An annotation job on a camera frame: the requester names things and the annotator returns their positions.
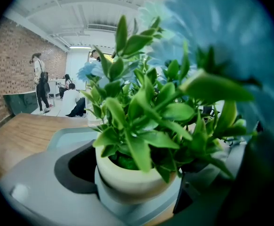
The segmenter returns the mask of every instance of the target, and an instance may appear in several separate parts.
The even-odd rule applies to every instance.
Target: white ceiling
[[[146,0],[14,0],[6,17],[49,40],[63,50],[69,46],[99,46],[112,53],[115,29],[126,15],[132,31],[138,7]],[[108,25],[94,30],[89,24]]]

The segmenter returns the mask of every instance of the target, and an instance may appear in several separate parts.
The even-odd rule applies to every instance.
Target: teal reception desk
[[[37,96],[34,90],[21,94],[3,95],[3,98],[14,115],[31,113],[38,108]]]

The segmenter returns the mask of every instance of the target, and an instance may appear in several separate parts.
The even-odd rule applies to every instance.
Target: ceiling light
[[[86,47],[86,46],[70,46],[69,48],[87,48],[87,49],[91,49],[91,47]]]

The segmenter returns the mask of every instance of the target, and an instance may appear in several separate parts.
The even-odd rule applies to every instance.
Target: white flower pot
[[[96,147],[97,167],[107,193],[124,204],[138,204],[148,201],[166,190],[176,177],[171,173],[165,183],[155,168],[148,173],[128,170],[114,164],[108,157],[101,157],[103,146]]]

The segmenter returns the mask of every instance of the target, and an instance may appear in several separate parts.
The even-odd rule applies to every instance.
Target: dark hair
[[[91,52],[91,58],[93,58],[93,53],[96,52],[96,49],[92,50]]]
[[[69,76],[68,74],[65,74],[65,80],[66,80],[66,81],[70,81],[70,82],[72,83],[72,81],[71,81],[71,79],[70,79],[70,76]]]
[[[69,84],[69,89],[75,89],[75,84],[70,83],[70,84]]]
[[[33,63],[33,58],[34,58],[34,57],[40,58],[40,56],[41,56],[41,53],[35,53],[35,54],[33,54],[33,55],[32,55],[32,59],[29,61],[29,63],[30,63],[30,64]]]

